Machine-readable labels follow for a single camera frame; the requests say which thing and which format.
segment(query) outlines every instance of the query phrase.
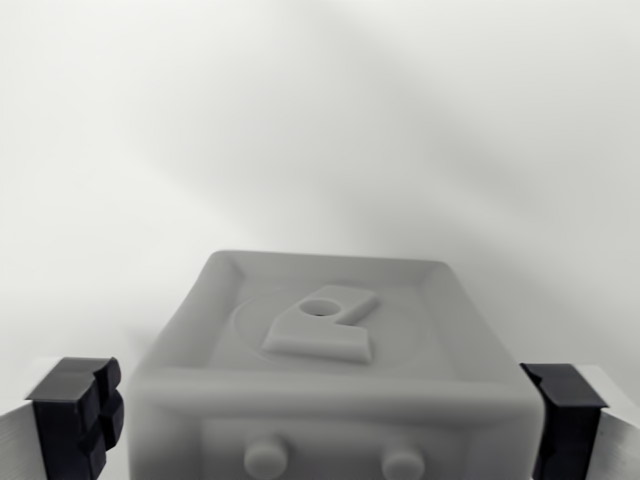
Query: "gray box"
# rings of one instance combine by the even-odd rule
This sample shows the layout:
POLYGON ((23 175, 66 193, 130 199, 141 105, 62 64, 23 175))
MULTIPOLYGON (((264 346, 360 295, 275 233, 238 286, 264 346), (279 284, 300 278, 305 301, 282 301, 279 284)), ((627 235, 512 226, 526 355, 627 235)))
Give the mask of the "gray box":
POLYGON ((223 251, 129 385, 132 480, 525 480, 535 387, 440 262, 223 251))

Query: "white backdrop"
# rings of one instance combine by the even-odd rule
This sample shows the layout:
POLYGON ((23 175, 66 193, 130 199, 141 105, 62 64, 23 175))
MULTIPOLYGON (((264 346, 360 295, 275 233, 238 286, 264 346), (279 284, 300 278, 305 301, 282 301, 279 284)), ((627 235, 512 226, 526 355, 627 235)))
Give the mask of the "white backdrop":
POLYGON ((126 381, 233 248, 447 261, 516 360, 640 401, 639 157, 634 2, 0 0, 5 395, 126 381))

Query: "3d printed box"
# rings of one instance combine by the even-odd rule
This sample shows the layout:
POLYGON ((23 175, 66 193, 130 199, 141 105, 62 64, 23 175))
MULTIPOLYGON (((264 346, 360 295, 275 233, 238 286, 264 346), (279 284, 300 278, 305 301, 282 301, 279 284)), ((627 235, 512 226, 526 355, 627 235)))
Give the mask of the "3d printed box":
POLYGON ((233 251, 128 408, 131 480, 525 480, 544 419, 445 264, 233 251))

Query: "hole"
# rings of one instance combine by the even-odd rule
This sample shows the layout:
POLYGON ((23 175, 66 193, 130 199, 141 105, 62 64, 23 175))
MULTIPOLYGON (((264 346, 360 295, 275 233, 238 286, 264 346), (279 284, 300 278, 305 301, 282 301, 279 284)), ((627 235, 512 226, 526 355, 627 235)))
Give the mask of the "hole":
POLYGON ((300 310, 314 317, 328 317, 340 311, 340 305, 330 300, 312 299, 300 304, 300 310))

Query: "round knob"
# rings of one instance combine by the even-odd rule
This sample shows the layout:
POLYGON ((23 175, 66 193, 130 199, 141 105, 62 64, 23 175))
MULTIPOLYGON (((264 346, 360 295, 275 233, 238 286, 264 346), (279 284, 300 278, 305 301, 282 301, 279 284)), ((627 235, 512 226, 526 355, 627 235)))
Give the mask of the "round knob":
POLYGON ((275 480, 287 469, 288 462, 287 448, 275 435, 251 440, 244 453, 244 469, 256 480, 275 480))
POLYGON ((386 480, 420 480, 424 474, 424 458, 412 446, 387 448, 382 455, 382 473, 386 480))

